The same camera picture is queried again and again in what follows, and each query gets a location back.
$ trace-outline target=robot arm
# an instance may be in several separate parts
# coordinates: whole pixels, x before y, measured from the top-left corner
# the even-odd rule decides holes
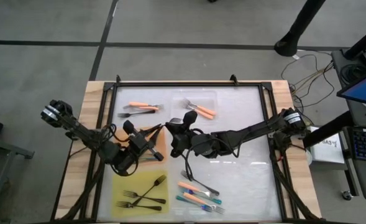
[[[81,139],[85,146],[98,153],[105,164],[111,165],[118,175],[131,175],[127,173],[128,168],[134,163],[137,168],[138,159],[146,150],[150,150],[159,161],[163,160],[163,156],[154,148],[154,141],[145,139],[152,132],[162,128],[161,124],[148,130],[137,131],[130,121],[126,121],[123,129],[129,135],[126,139],[129,145],[123,147],[120,143],[110,141],[112,136],[115,136],[115,131],[112,128],[108,127],[100,131],[89,130],[78,122],[72,115],[71,106],[63,101],[52,100],[40,115],[44,121],[53,127],[68,130],[66,135],[72,140],[75,140],[75,137]]]
[[[234,150],[239,149],[242,143],[270,133],[274,133],[277,148],[286,149],[290,143],[290,136],[302,133],[306,129],[300,114],[291,108],[282,110],[269,120],[239,131],[218,131],[211,134],[201,133],[198,129],[190,129],[196,116],[194,111],[190,111],[185,114],[183,124],[165,124],[173,136],[172,157],[178,157],[185,149],[192,149],[196,155],[202,155],[208,159],[229,154],[237,157]]]

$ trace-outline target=desk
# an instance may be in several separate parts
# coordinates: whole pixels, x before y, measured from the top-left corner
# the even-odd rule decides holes
[[[271,81],[277,111],[283,108],[293,107],[293,102],[288,88],[287,81]],[[85,97],[79,115],[79,121],[87,128],[95,128],[98,118],[98,111],[103,94],[104,82],[88,82],[86,87]],[[106,109],[104,110],[103,124],[105,124],[108,116],[109,99],[107,97]],[[80,142],[74,142],[71,147],[71,152],[83,148],[84,145]],[[72,157],[67,164],[66,172],[59,192],[59,200],[56,201],[55,210],[53,211],[54,218],[60,218],[80,196],[85,186],[87,166],[89,162],[90,150],[85,150]],[[290,174],[293,181],[293,187],[306,204],[306,206],[318,217],[321,217],[318,201],[315,194],[311,173],[307,165],[306,154],[303,150],[292,147],[287,150],[287,157],[290,165]],[[86,214],[91,215],[93,194],[89,198],[88,209]],[[284,193],[284,201],[288,217],[291,217],[290,203],[287,193]]]

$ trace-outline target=yellow mat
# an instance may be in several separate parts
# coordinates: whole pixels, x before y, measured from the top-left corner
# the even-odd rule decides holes
[[[130,198],[123,196],[124,190],[129,190],[136,192],[138,195],[143,195],[148,191],[149,188],[153,186],[155,180],[157,180],[161,175],[166,175],[165,170],[155,170],[155,171],[137,171],[134,175],[130,177],[121,177],[114,175],[112,178],[112,205],[111,205],[111,215],[113,217],[131,217],[137,215],[150,215],[159,213],[169,212],[169,197],[168,197],[168,178],[166,178],[160,185],[155,186],[146,197],[151,198],[162,198],[166,200],[166,204],[154,202],[143,198],[139,205],[143,206],[161,206],[162,211],[155,211],[147,208],[120,208],[116,206],[116,202],[130,202],[133,203],[137,198]]]

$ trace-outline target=gray carpet floor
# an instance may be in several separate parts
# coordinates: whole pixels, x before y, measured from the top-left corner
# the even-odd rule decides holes
[[[165,42],[273,45],[280,39],[304,0],[120,0],[109,42]],[[0,40],[99,42],[111,0],[0,1]],[[366,33],[366,0],[327,1],[303,34],[299,45],[348,47]],[[51,99],[68,102],[78,115],[97,47],[0,45],[1,139],[35,151],[31,161],[16,160],[12,188],[0,200],[0,218],[12,223],[46,222],[50,218],[70,141],[40,119]],[[330,56],[317,52],[318,68]],[[121,49],[104,50],[96,79],[226,80],[280,79],[293,58],[271,50]],[[295,83],[316,71],[313,57],[286,69]],[[347,110],[336,97],[340,85],[334,70],[326,73],[335,93],[304,113],[324,124]],[[331,91],[322,78],[303,104]],[[366,200],[341,198],[347,189],[343,171],[311,168],[321,212],[332,221],[366,223]]]

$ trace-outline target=blue-handled fork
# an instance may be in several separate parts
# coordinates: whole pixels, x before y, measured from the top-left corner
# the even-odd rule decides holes
[[[207,212],[212,212],[213,211],[212,207],[210,207],[209,205],[200,205],[200,204],[198,204],[196,202],[192,202],[190,200],[187,200],[187,199],[185,199],[185,198],[183,198],[183,197],[181,197],[179,195],[176,195],[176,199],[177,200],[181,200],[182,202],[188,202],[188,203],[197,205],[197,206],[201,207],[202,210],[207,211]]]

